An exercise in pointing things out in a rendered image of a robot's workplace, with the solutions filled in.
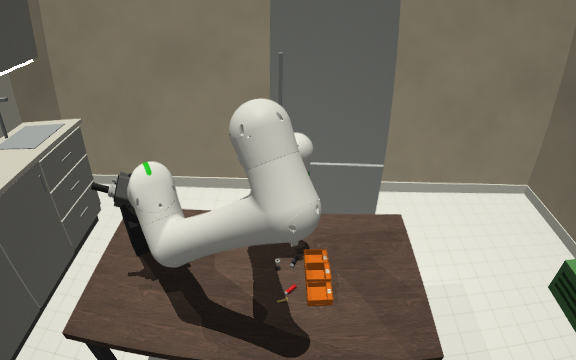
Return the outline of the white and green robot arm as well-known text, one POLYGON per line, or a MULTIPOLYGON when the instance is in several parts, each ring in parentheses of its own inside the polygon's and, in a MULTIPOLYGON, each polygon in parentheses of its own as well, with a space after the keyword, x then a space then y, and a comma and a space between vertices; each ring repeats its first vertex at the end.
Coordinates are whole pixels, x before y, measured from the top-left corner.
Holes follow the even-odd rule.
POLYGON ((224 207, 185 218, 173 177, 158 162, 139 165, 130 178, 120 171, 112 178, 116 185, 92 183, 91 189, 108 193, 115 207, 125 204, 137 216, 154 259, 170 268, 222 251, 308 237, 321 218, 309 177, 310 139, 294 133, 284 108, 268 99, 242 104, 229 136, 251 192, 224 207))

